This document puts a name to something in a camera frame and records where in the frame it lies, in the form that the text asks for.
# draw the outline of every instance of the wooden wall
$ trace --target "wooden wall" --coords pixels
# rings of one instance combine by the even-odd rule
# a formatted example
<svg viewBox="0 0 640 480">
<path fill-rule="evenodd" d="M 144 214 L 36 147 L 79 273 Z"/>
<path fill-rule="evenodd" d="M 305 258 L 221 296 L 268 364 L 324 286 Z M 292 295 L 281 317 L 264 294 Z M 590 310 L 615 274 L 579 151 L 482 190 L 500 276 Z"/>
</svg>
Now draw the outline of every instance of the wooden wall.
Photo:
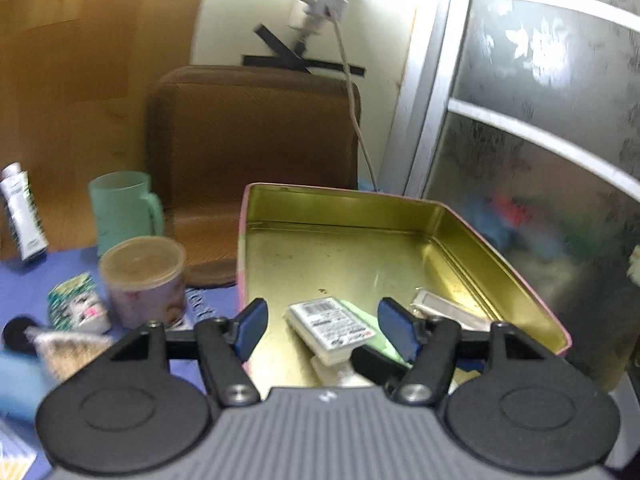
<svg viewBox="0 0 640 480">
<path fill-rule="evenodd" d="M 0 168 L 28 171 L 53 250 L 95 242 L 92 178 L 143 169 L 148 88 L 189 62 L 199 5 L 0 0 Z"/>
</svg>

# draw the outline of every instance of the table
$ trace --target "table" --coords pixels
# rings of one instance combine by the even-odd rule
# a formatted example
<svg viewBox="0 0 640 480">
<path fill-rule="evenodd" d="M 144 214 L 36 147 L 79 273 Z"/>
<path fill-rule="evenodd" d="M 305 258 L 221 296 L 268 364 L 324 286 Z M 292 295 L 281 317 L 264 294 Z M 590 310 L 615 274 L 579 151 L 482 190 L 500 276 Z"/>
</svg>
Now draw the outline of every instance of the table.
<svg viewBox="0 0 640 480">
<path fill-rule="evenodd" d="M 98 255 L 95 247 L 62 251 L 48 254 L 47 257 L 33 265 L 23 267 L 18 260 L 9 260 L 0 264 L 0 327 L 15 316 L 24 314 L 33 317 L 38 323 L 48 325 L 47 319 L 47 294 L 57 284 L 68 280 L 82 272 L 89 272 L 97 284 L 98 293 L 105 298 L 104 287 L 97 270 Z M 234 317 L 238 310 L 238 288 L 216 288 L 199 290 L 200 296 L 209 309 L 215 311 L 218 316 Z M 196 313 L 188 308 L 186 315 L 188 323 L 193 324 L 197 318 Z M 114 326 L 110 334 L 120 337 L 125 330 Z M 172 361 L 171 372 L 183 377 L 204 391 L 197 362 Z M 27 444 L 33 447 L 38 456 L 25 480 L 39 480 L 50 470 L 50 465 L 44 457 L 44 453 L 32 424 L 24 421 L 8 419 L 12 429 Z"/>
</svg>

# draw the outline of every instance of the white and yellow packet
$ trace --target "white and yellow packet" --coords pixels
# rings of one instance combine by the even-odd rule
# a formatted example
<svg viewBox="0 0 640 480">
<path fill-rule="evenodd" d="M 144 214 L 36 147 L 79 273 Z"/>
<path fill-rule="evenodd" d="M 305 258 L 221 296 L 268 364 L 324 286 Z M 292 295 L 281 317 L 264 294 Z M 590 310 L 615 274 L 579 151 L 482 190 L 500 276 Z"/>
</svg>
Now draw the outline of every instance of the white and yellow packet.
<svg viewBox="0 0 640 480">
<path fill-rule="evenodd" d="M 0 479 L 22 480 L 37 453 L 0 420 Z"/>
</svg>

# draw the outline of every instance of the container lid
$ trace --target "container lid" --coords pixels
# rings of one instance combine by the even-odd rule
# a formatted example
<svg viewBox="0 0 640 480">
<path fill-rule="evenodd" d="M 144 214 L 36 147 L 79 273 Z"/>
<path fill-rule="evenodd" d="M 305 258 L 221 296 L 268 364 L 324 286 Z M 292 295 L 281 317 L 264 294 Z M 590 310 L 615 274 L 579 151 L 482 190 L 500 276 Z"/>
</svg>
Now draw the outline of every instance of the container lid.
<svg viewBox="0 0 640 480">
<path fill-rule="evenodd" d="M 21 171 L 20 162 L 14 162 L 2 170 L 2 178 L 9 178 L 10 176 L 19 174 Z"/>
<path fill-rule="evenodd" d="M 171 238 L 139 236 L 105 252 L 98 268 L 103 280 L 126 290 L 153 288 L 184 269 L 184 247 Z"/>
</svg>

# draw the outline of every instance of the toothpaste tube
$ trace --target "toothpaste tube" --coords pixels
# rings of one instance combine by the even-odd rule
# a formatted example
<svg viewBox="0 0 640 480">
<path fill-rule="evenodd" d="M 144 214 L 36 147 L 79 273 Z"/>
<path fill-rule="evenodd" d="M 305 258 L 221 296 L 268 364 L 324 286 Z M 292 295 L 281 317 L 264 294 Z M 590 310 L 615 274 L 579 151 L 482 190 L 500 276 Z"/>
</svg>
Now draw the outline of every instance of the toothpaste tube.
<svg viewBox="0 0 640 480">
<path fill-rule="evenodd" d="M 2 170 L 2 177 L 0 189 L 6 202 L 9 229 L 20 258 L 27 262 L 44 254 L 49 243 L 42 231 L 27 172 L 14 162 Z"/>
</svg>

